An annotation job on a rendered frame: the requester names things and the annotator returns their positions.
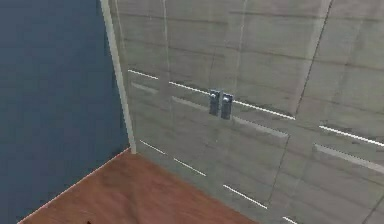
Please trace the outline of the glass sliding door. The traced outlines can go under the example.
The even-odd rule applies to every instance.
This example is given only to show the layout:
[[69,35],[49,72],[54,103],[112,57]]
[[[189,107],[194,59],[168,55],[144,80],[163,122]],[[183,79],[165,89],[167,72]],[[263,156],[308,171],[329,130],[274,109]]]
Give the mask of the glass sliding door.
[[[136,146],[185,175],[210,175],[218,153],[223,46],[232,0],[115,0]],[[220,92],[217,116],[209,91]]]
[[384,0],[246,0],[233,152],[266,224],[384,224]]

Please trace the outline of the white door frame post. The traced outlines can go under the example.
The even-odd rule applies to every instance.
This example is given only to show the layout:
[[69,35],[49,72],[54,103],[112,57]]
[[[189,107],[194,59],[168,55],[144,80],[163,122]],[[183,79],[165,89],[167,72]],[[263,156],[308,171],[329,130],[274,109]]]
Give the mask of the white door frame post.
[[134,129],[132,126],[131,114],[129,111],[129,99],[127,95],[128,87],[126,86],[126,70],[123,68],[122,45],[119,43],[117,35],[120,33],[118,29],[117,10],[115,0],[99,0],[104,18],[106,36],[108,40],[109,50],[112,57],[114,74],[119,91],[124,123],[127,131],[127,139],[129,142],[129,152],[136,154],[136,142],[134,138]]

